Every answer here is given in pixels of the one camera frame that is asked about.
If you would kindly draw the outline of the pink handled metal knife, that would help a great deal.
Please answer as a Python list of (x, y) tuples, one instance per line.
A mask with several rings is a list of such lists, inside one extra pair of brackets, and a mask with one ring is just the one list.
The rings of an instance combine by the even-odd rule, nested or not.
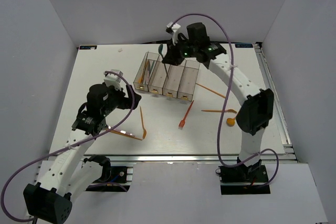
[(148, 84), (149, 80), (150, 80), (150, 74), (147, 71), (145, 72), (145, 76), (144, 76), (144, 83)]

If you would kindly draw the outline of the orange plastic knife top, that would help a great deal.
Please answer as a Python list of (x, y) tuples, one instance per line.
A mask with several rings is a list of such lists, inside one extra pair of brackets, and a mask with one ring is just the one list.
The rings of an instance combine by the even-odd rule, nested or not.
[(147, 68), (148, 68), (148, 64), (149, 64), (149, 62), (147, 61), (147, 62), (145, 63), (145, 65), (144, 65), (144, 68), (143, 68), (141, 77), (140, 77), (140, 79), (139, 79), (139, 83), (143, 83), (144, 76), (145, 76), (145, 72), (146, 72), (146, 70), (147, 70)]

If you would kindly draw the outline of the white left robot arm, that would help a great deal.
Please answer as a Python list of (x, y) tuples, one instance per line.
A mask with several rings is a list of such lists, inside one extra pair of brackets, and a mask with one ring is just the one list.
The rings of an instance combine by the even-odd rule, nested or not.
[(104, 83), (89, 88), (87, 101), (78, 110), (65, 150), (57, 155), (36, 184), (28, 184), (24, 189), (31, 216), (50, 223), (64, 223), (75, 200), (91, 183), (110, 178), (110, 160), (105, 156), (94, 155), (86, 159), (81, 169), (77, 166), (94, 139), (107, 128), (106, 117), (113, 110), (137, 108), (141, 96), (130, 85), (126, 89), (124, 93), (122, 88)]

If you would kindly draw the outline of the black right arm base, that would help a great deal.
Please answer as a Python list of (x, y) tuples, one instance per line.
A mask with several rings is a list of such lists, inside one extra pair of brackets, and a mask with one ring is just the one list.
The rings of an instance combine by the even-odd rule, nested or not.
[(270, 194), (269, 178), (265, 165), (259, 160), (255, 165), (236, 167), (219, 166), (216, 175), (220, 178), (222, 195)]

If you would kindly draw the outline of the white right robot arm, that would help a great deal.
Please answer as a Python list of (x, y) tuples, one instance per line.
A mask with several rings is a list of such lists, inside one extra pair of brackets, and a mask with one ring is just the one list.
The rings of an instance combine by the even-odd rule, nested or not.
[(218, 76), (234, 94), (241, 106), (236, 123), (242, 131), (237, 175), (245, 182), (250, 181), (261, 164), (261, 139), (273, 115), (274, 93), (255, 85), (234, 66), (226, 49), (210, 41), (203, 23), (188, 25), (187, 37), (179, 29), (178, 24), (167, 25), (166, 32), (172, 35), (172, 39), (167, 42), (167, 53), (162, 61), (178, 66), (187, 58), (195, 58)]

